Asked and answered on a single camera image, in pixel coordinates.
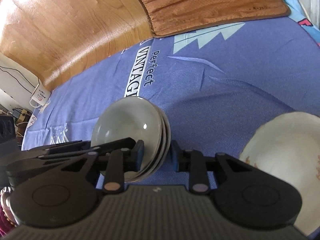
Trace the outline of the person left hand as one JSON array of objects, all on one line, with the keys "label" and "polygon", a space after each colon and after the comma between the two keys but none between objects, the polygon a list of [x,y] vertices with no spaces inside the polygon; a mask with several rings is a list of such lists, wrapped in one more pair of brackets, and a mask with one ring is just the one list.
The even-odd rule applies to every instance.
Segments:
[{"label": "person left hand", "polygon": [[9,207],[10,194],[10,187],[4,187],[1,189],[1,237],[5,236],[16,227],[16,221]]}]

